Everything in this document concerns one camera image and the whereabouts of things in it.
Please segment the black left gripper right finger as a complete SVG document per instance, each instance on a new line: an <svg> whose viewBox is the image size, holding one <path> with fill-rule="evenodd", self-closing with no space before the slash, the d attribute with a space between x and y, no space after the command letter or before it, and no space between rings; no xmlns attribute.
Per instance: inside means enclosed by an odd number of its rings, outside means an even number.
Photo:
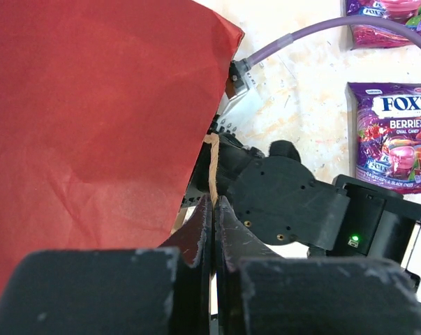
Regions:
<svg viewBox="0 0 421 335"><path fill-rule="evenodd" d="M283 258L226 198L215 251L221 334L421 334L421 303L392 261Z"/></svg>

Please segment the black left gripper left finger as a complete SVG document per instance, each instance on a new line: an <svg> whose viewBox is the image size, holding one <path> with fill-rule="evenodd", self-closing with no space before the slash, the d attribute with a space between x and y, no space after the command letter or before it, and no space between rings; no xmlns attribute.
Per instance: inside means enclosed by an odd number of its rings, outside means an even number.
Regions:
<svg viewBox="0 0 421 335"><path fill-rule="evenodd" d="M0 334L208 334L212 202L157 248L29 254L0 298Z"/></svg>

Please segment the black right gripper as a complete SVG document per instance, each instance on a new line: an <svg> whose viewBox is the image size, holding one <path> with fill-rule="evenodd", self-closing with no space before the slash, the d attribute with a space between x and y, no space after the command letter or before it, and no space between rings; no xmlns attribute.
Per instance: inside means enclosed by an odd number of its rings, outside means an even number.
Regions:
<svg viewBox="0 0 421 335"><path fill-rule="evenodd" d="M234 135L219 134L216 192L263 243L299 242L332 250L350 202L342 187L318 181L292 142L264 154Z"/></svg>

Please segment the purple berries candy packet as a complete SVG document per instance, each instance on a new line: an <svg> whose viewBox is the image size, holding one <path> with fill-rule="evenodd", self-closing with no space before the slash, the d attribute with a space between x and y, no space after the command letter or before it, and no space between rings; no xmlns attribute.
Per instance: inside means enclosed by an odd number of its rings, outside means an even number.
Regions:
<svg viewBox="0 0 421 335"><path fill-rule="evenodd" d="M362 17L350 25L354 48L389 49L412 45L406 31L421 37L421 0L374 1L346 0L347 17Z"/></svg>
<svg viewBox="0 0 421 335"><path fill-rule="evenodd" d="M357 179L421 193L421 84L350 82L356 100Z"/></svg>

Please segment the red paper bag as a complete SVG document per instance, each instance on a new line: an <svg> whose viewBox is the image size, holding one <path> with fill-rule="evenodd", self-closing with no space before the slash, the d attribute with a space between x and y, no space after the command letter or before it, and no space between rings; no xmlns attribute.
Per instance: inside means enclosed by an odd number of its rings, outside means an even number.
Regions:
<svg viewBox="0 0 421 335"><path fill-rule="evenodd" d="M0 1L0 296L34 251L168 238L243 35L194 1Z"/></svg>

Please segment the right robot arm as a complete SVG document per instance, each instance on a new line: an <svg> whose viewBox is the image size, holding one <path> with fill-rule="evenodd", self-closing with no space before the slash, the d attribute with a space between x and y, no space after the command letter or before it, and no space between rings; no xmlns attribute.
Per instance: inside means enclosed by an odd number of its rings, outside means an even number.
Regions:
<svg viewBox="0 0 421 335"><path fill-rule="evenodd" d="M231 133L207 134L182 206L213 192L227 198L264 244L302 244L311 257L401 263L413 228L421 227L421 204L344 174L330 183L317 180L286 140L274 141L264 154Z"/></svg>

